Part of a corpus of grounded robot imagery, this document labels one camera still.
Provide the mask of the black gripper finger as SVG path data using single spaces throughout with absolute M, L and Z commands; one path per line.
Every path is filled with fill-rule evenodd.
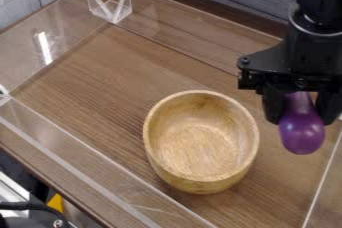
M 285 112 L 285 95 L 272 88 L 264 90 L 262 104 L 266 120 L 278 124 Z
M 323 89 L 319 91 L 316 109 L 325 126 L 335 123 L 342 114 L 342 92 Z

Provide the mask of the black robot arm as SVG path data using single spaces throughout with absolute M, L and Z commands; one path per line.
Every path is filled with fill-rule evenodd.
M 332 124 L 342 115 L 342 0 L 292 0 L 285 39 L 237 67 L 238 87 L 262 96 L 270 123 L 285 114 L 286 94 L 316 92 L 316 111 Z

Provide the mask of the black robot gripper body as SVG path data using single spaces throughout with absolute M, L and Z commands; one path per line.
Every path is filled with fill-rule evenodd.
M 238 88 L 342 95 L 342 22 L 292 24 L 273 47 L 238 59 Z

